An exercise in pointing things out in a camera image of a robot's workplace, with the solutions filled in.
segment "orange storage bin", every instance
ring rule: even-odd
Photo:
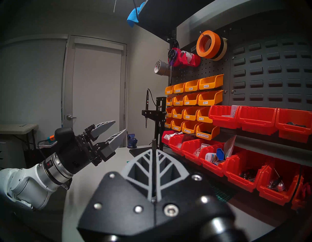
[[[185,82],[173,86],[173,93],[178,94],[184,92]]]
[[[297,163],[274,158],[273,162],[263,170],[260,176],[257,184],[257,190],[260,192],[259,195],[267,200],[284,206],[285,203],[291,200],[297,183],[299,182],[299,169],[300,165]],[[278,178],[276,173],[283,177],[283,183],[286,190],[278,192],[268,188],[270,181]]]
[[[233,152],[232,152],[232,156],[231,157],[228,157],[226,158],[226,160],[218,165],[215,165],[213,163],[210,163],[208,161],[205,160],[205,156],[207,153],[216,153],[217,152],[217,149],[221,148],[222,150],[224,149],[224,143],[219,143],[219,144],[216,144],[216,145],[213,145],[213,146],[209,146],[209,147],[206,147],[206,148],[203,148],[201,151],[200,151],[200,154],[198,156],[199,158],[199,161],[202,163],[202,166],[208,170],[210,170],[211,172],[213,172],[214,174],[220,176],[220,177],[223,177],[224,173],[224,167],[226,166],[228,160],[235,156],[237,153],[243,151],[244,149],[240,148],[240,147],[237,147],[237,146],[234,146],[234,149],[233,149]]]
[[[175,107],[172,110],[172,117],[173,118],[179,118],[179,119],[183,118],[184,109],[185,109],[185,107],[183,107],[183,106]]]
[[[172,101],[175,96],[169,96],[166,98],[166,106],[172,106]]]
[[[183,122],[185,122],[184,119],[174,118],[171,122],[171,129],[176,130],[176,131],[181,131]]]
[[[198,105],[199,106],[212,106],[223,100],[223,90],[219,91],[207,91],[199,95]]]
[[[238,123],[238,111],[241,107],[237,107],[234,117],[222,117],[222,115],[231,115],[231,106],[213,105],[209,110],[209,118],[213,121],[216,126],[236,129],[240,128],[241,125]]]
[[[173,87],[174,87],[174,85],[166,87],[165,88],[165,95],[172,94],[173,93]]]
[[[271,135],[277,131],[275,117],[277,108],[241,106],[238,122],[245,131]]]
[[[304,208],[305,207],[305,205],[307,203],[306,200],[309,196],[306,192],[305,198],[303,198],[302,190],[303,190],[303,185],[307,182],[312,182],[312,167],[303,165],[301,168],[300,184],[297,188],[297,191],[295,193],[293,200],[291,201],[291,203],[292,203],[291,208],[292,209],[297,210],[298,208]]]
[[[186,120],[182,125],[182,132],[186,134],[193,134],[196,132],[197,126],[200,124],[198,121]]]
[[[199,95],[202,93],[203,92],[195,92],[195,93],[187,94],[184,98],[184,105],[197,105]]]
[[[202,163],[199,161],[198,156],[194,155],[194,152],[201,146],[201,144],[207,145],[220,144],[220,142],[218,141],[204,139],[191,140],[184,143],[185,144],[183,146],[183,153],[185,155],[185,158],[194,162],[197,165],[201,165]]]
[[[198,113],[199,109],[201,109],[201,108],[202,107],[198,107],[198,106],[187,107],[184,110],[183,118],[186,119],[186,120],[195,121],[196,117],[197,117],[197,113]]]
[[[213,106],[203,107],[197,113],[197,121],[205,122],[205,123],[212,123],[212,119],[208,117],[209,110]]]
[[[199,89],[211,89],[216,88],[223,85],[223,76],[224,74],[213,76],[213,77],[205,77],[199,80]]]
[[[188,81],[185,83],[185,91],[197,91],[199,90],[199,80]]]
[[[242,152],[237,153],[237,155],[228,158],[224,167],[224,174],[227,176],[229,182],[247,190],[248,192],[253,192],[257,187],[262,172],[271,161],[271,156],[243,150]],[[254,169],[257,171],[254,182],[240,177],[240,175],[248,169]]]
[[[214,126],[212,123],[201,123],[197,126],[196,136],[206,140],[212,140],[220,133],[220,127]]]
[[[173,98],[172,104],[174,106],[183,106],[184,97],[185,97],[185,95],[183,95],[183,94],[182,95],[176,95]]]
[[[289,125],[288,122],[306,127]],[[312,134],[312,112],[278,108],[275,126],[279,129],[279,137],[306,143]]]
[[[169,108],[166,108],[166,117],[168,118],[171,118],[172,117],[172,110],[174,109],[175,107],[169,107]]]
[[[173,118],[166,118],[165,127],[170,129]]]

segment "door handle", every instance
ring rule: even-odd
[[[67,119],[67,120],[72,120],[72,119],[74,119],[74,118],[77,118],[77,117],[73,117],[73,116],[70,115],[70,114],[66,116],[66,119]]]

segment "door frame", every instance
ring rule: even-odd
[[[62,83],[62,126],[73,127],[73,121],[67,120],[67,115],[73,116],[73,77],[74,77],[74,59],[76,44],[85,44],[93,46],[102,46],[121,50],[121,69],[120,69],[120,103],[119,103],[119,131],[126,128],[126,105],[127,105],[127,44],[113,42],[105,39],[69,35],[66,44],[63,67]]]

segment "bin label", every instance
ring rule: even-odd
[[[201,133],[197,133],[196,136],[201,136],[201,137],[204,137],[204,138],[209,138],[208,135],[204,135],[204,134],[201,134]]]

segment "orange tape roll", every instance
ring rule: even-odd
[[[219,35],[210,30],[206,30],[197,40],[196,51],[200,57],[211,59],[217,55],[218,51],[220,50],[220,46],[221,39]]]

